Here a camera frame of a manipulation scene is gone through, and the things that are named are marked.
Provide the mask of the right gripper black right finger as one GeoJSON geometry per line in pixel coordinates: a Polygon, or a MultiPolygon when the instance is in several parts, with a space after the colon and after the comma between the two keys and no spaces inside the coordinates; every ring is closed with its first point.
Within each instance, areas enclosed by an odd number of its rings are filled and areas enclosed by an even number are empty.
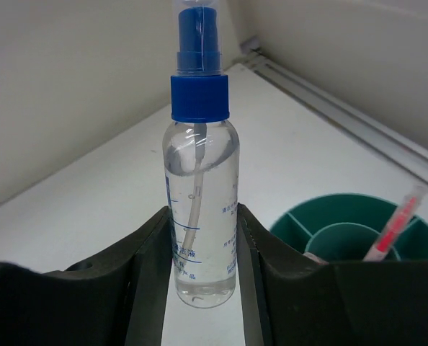
{"type": "Polygon", "coordinates": [[[319,265],[238,207],[247,345],[428,345],[428,260],[319,265]]]}

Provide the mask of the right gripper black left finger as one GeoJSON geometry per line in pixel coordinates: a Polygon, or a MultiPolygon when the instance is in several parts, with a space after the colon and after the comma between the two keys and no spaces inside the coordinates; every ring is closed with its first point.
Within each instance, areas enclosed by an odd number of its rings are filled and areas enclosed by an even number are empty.
{"type": "Polygon", "coordinates": [[[168,208],[64,271],[0,262],[0,345],[160,345],[171,263],[168,208]]]}

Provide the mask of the clear spray bottle blue cap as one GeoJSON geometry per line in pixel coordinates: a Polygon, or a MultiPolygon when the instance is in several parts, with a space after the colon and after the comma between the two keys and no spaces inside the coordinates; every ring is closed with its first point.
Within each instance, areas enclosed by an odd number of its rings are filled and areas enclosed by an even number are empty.
{"type": "Polygon", "coordinates": [[[217,1],[175,1],[177,68],[163,143],[176,292],[210,309],[236,287],[239,136],[230,123],[217,1]]]}

